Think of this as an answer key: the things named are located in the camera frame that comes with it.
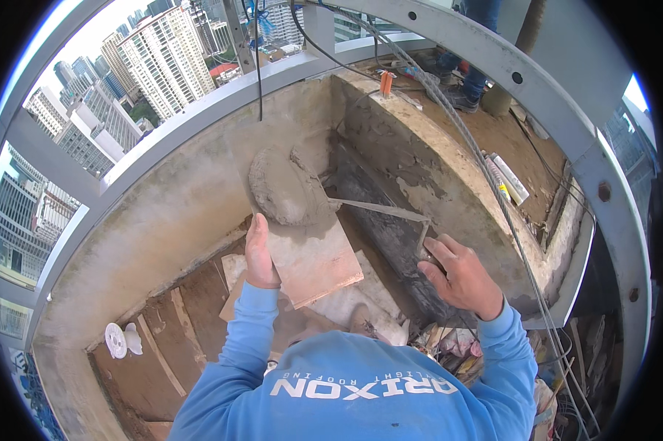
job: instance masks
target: work boot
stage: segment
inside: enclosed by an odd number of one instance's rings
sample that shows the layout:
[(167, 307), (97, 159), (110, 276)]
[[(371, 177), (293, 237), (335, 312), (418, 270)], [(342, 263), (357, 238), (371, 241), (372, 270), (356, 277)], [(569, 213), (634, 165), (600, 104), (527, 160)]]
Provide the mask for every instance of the work boot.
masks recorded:
[(438, 77), (441, 85), (449, 85), (451, 72), (442, 71), (442, 69), (436, 65), (436, 57), (421, 54), (415, 58), (415, 62), (417, 62), (417, 65), (420, 66), (423, 71)]
[(478, 101), (480, 99), (471, 100), (459, 85), (449, 86), (447, 89), (442, 90), (442, 93), (454, 109), (465, 111), (467, 114), (474, 114), (478, 110)]
[(378, 331), (371, 323), (371, 314), (366, 304), (358, 304), (351, 313), (350, 332), (378, 340)]

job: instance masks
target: bolt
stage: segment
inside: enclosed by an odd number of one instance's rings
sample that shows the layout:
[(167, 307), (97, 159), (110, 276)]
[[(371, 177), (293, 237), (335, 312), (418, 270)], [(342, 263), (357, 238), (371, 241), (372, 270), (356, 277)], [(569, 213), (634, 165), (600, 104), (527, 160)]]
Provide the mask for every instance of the bolt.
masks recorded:
[(602, 181), (598, 184), (598, 198), (602, 202), (608, 202), (611, 199), (611, 186), (608, 185), (608, 182)]

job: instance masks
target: red roof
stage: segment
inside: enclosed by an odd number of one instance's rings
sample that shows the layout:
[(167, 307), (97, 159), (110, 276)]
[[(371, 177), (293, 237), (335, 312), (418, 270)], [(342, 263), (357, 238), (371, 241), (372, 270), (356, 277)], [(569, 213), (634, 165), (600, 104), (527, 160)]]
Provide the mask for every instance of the red roof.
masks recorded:
[(209, 71), (209, 74), (213, 77), (218, 77), (219, 75), (226, 72), (228, 69), (237, 68), (238, 65), (234, 63), (220, 64)]

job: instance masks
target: blue long-sleeve shirt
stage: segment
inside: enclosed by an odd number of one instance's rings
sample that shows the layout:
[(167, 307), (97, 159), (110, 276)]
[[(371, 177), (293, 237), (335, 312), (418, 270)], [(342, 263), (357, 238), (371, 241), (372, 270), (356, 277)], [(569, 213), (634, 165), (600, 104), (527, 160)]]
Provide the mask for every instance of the blue long-sleeve shirt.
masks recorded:
[(507, 304), (479, 320), (485, 369), (470, 389), (411, 347), (330, 331), (287, 349), (263, 377), (278, 290), (244, 284), (218, 363), (208, 363), (169, 440), (527, 440), (537, 365)]

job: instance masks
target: worker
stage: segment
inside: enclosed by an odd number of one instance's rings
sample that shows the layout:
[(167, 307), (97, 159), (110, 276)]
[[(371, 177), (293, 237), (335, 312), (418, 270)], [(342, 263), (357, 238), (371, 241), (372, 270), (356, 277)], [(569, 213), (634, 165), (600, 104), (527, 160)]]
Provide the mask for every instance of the worker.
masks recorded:
[(471, 388), (416, 348), (380, 340), (367, 318), (366, 335), (335, 330), (293, 341), (264, 376), (281, 285), (267, 235), (265, 216), (255, 215), (226, 343), (179, 410), (170, 440), (528, 439), (538, 366), (520, 314), (471, 248), (446, 234), (428, 238), (446, 275), (418, 265), (444, 301), (477, 315), (485, 368)]
[[(460, 14), (465, 15), (493, 32), (498, 28), (498, 13), (502, 0), (462, 0)], [(417, 64), (426, 72), (439, 77), (441, 84), (449, 84), (451, 72), (461, 62), (461, 58), (451, 52), (445, 51), (436, 57), (419, 56), (415, 58)], [(442, 93), (455, 108), (467, 113), (478, 110), (478, 102), (486, 85), (486, 75), (473, 66), (468, 68), (468, 74), (463, 80), (463, 86), (450, 85)]]

